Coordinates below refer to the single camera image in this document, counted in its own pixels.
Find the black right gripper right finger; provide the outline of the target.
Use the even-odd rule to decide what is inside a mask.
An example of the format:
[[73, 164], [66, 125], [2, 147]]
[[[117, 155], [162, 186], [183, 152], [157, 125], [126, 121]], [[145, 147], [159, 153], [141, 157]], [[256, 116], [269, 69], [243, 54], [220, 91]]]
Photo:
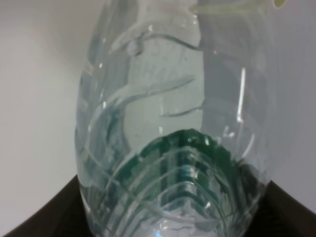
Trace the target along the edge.
[[314, 237], [316, 214], [270, 182], [249, 227], [250, 237]]

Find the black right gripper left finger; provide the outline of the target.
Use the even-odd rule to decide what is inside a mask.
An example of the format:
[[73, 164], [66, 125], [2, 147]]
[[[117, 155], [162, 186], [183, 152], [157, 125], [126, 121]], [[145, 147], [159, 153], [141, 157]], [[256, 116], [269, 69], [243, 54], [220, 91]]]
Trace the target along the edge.
[[75, 176], [52, 200], [6, 237], [91, 237]]

